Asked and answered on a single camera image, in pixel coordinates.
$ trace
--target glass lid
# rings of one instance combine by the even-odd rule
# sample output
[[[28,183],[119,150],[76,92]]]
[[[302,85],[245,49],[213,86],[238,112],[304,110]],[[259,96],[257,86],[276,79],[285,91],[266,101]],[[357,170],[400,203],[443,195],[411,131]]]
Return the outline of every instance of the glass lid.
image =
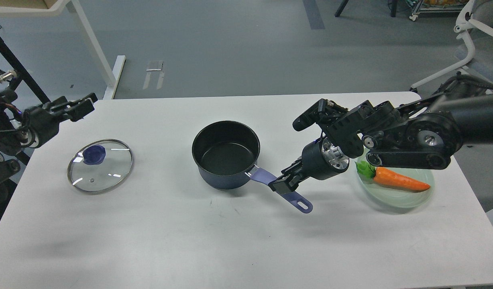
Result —
[[[122,141],[103,139],[79,150],[68,165],[68,181],[84,192],[114,187],[132,168],[132,151]]]

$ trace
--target blue handle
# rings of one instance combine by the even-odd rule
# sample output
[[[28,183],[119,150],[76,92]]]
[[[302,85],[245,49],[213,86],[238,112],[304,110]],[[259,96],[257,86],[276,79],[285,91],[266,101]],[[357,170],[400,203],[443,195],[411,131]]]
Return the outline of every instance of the blue handle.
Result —
[[[267,170],[258,168],[257,166],[250,170],[250,172],[246,173],[246,175],[248,175],[252,181],[264,183],[265,185],[268,185],[269,183],[277,179],[276,176],[272,175]],[[286,201],[288,201],[291,205],[294,205],[295,208],[297,208],[298,210],[300,210],[300,212],[303,212],[304,214],[309,214],[312,211],[311,202],[307,201],[306,198],[304,198],[297,192],[290,192],[279,195],[283,197]]]

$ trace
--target table leg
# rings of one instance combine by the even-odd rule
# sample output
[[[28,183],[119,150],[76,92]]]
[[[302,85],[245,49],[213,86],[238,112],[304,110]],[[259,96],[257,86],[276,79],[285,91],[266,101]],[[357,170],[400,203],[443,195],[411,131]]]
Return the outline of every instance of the table leg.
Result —
[[[113,75],[116,79],[115,86],[107,86],[106,92],[104,93],[103,99],[113,99],[116,93],[116,88],[118,87],[118,81],[120,81],[120,76],[122,75],[123,65],[125,64],[125,55],[118,55],[116,57],[116,62],[113,67]]]
[[[393,0],[393,2],[391,3],[391,17],[397,16],[397,5],[398,0]]]
[[[89,24],[88,19],[83,11],[81,3],[78,0],[72,0],[66,4],[66,8],[72,15],[75,23],[77,24],[81,34],[83,36],[84,42],[86,43],[91,56],[93,57],[98,70],[104,77],[104,81],[107,86],[116,86],[116,78],[111,71],[111,67],[107,62],[106,56],[96,39],[95,33]]]
[[[348,3],[348,0],[343,0],[341,2],[340,7],[336,10],[336,13],[334,14],[334,16],[339,17],[342,13],[342,10],[344,9],[344,6],[346,6],[347,3]]]

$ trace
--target plate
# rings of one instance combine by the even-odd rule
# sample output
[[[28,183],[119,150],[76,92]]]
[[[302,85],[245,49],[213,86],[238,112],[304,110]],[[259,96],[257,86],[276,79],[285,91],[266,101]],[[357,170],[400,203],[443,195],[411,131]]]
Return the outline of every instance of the plate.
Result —
[[[368,151],[365,150],[364,155],[358,157],[355,161],[365,161],[367,152]],[[374,183],[371,179],[361,176],[358,173],[357,178],[359,179],[364,190],[366,190],[371,196],[381,201],[382,203],[390,205],[392,207],[415,208],[419,205],[423,205],[428,201],[428,199],[430,199],[430,196],[432,196],[432,193],[434,192],[434,176],[432,175],[432,172],[430,170],[403,168],[389,169],[399,174],[422,181],[423,183],[428,183],[430,185],[430,188],[423,192],[416,193],[378,185],[377,183]]]

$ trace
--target carrot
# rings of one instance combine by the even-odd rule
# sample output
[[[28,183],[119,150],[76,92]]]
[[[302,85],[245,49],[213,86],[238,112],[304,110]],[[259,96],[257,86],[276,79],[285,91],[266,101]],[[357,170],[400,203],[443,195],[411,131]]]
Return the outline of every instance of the carrot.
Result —
[[[374,167],[367,161],[361,161],[360,163],[356,162],[355,166],[357,167],[357,172],[359,172],[359,174],[362,174],[369,179],[373,179],[375,183],[379,183],[380,185],[389,185],[391,187],[418,192],[422,192],[430,188],[430,185],[427,183],[398,174],[384,167]]]

